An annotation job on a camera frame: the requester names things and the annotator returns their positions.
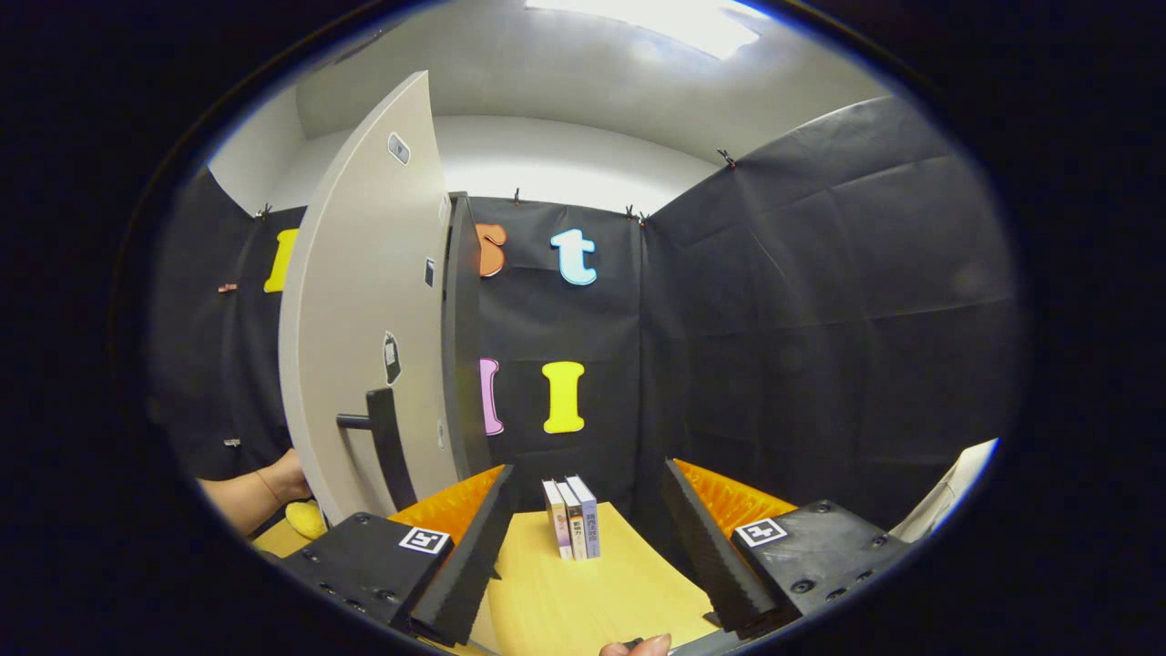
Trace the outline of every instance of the yellow letter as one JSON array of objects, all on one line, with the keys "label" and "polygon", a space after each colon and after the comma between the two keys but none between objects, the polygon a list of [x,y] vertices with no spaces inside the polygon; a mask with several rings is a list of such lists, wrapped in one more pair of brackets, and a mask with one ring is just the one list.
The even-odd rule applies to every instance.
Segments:
[{"label": "yellow letter", "polygon": [[288,275],[288,262],[292,261],[292,248],[295,246],[295,235],[300,233],[298,227],[283,230],[275,237],[280,247],[275,251],[275,263],[272,264],[272,276],[264,282],[264,290],[268,294],[283,290],[283,281]]},{"label": "yellow letter", "polygon": [[549,362],[542,375],[550,381],[550,418],[542,424],[548,433],[574,433],[583,430],[578,409],[578,380],[583,366],[577,362]]}]

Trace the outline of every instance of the yellow table surface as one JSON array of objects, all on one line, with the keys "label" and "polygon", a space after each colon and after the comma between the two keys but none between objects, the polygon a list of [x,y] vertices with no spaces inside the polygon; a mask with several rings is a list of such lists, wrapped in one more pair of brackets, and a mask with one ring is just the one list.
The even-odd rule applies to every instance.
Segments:
[{"label": "yellow table surface", "polygon": [[[609,642],[672,634],[672,646],[715,630],[704,591],[680,574],[610,505],[598,505],[599,558],[563,560],[546,513],[519,513],[498,553],[475,636],[505,656],[595,656]],[[310,541],[287,520],[254,541],[286,557]],[[442,648],[478,655],[475,648]]]}]

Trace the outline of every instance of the yellow plush toy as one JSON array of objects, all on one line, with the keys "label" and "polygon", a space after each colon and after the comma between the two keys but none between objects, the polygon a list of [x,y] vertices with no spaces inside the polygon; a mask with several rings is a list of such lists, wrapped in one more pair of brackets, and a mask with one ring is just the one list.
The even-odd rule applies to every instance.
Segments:
[{"label": "yellow plush toy", "polygon": [[324,516],[319,513],[319,505],[315,500],[289,503],[285,514],[288,524],[308,539],[316,539],[328,530]]}]

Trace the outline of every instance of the book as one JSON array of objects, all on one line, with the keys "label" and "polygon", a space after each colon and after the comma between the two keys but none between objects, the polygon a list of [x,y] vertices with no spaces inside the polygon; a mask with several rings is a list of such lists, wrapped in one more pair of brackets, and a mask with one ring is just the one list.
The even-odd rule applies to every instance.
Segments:
[{"label": "book", "polygon": [[555,538],[559,542],[559,556],[563,560],[574,558],[571,551],[571,530],[567,525],[567,505],[563,495],[559,492],[559,486],[554,481],[542,482],[543,499],[547,500],[547,516],[550,525],[555,529]]},{"label": "book", "polygon": [[567,484],[555,484],[559,486],[559,494],[563,495],[563,503],[567,505],[567,524],[571,528],[571,553],[576,560],[586,560],[586,537],[583,532],[583,506],[575,498],[570,486]]},{"label": "book", "polygon": [[586,557],[598,558],[599,513],[596,508],[595,495],[588,489],[583,479],[578,478],[578,474],[567,477],[567,485],[570,486],[571,492],[575,493],[575,499],[580,500],[580,506],[583,507],[583,532],[586,538]]}]

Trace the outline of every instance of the white door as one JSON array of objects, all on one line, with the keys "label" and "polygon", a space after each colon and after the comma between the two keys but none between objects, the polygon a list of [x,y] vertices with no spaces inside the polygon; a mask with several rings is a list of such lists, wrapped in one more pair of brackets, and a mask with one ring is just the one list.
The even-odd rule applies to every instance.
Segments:
[{"label": "white door", "polygon": [[[336,421],[367,415],[365,395],[394,376],[416,498],[457,482],[438,435],[448,221],[429,73],[421,71],[345,141],[308,205],[288,263],[279,338],[283,408],[308,484],[332,524],[357,512],[396,510],[372,435],[338,429]],[[386,348],[386,334],[395,348]]]}]

